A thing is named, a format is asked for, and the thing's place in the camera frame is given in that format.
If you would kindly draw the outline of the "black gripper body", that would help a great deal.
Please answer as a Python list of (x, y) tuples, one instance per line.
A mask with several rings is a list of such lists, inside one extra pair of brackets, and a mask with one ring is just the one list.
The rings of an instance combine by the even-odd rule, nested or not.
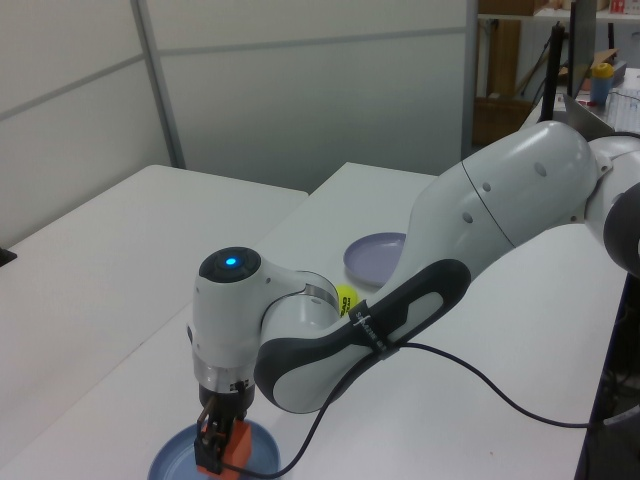
[(199, 385), (199, 401), (203, 407), (200, 417), (211, 414), (214, 419), (233, 418), (243, 420), (255, 398), (255, 385), (229, 392), (216, 392)]

